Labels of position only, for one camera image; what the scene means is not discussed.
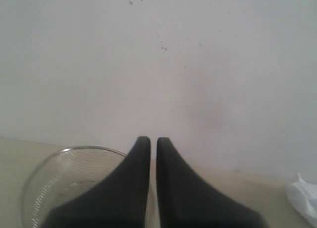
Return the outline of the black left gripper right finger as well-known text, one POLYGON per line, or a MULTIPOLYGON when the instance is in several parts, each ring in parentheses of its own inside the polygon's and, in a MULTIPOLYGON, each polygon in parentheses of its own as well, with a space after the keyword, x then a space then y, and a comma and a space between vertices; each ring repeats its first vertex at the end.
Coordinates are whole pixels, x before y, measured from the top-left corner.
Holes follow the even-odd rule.
POLYGON ((224 195, 186 163, 168 137, 157 140, 156 184, 162 228, 267 228, 256 211, 224 195))

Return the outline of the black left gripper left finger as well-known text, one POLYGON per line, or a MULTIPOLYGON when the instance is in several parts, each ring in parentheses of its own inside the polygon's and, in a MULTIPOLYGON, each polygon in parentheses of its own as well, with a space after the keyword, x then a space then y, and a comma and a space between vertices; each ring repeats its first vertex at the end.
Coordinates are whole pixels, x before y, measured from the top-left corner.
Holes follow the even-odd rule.
POLYGON ((101 182, 53 209, 43 228, 144 228, 151 141, 139 136, 128 155, 101 182))

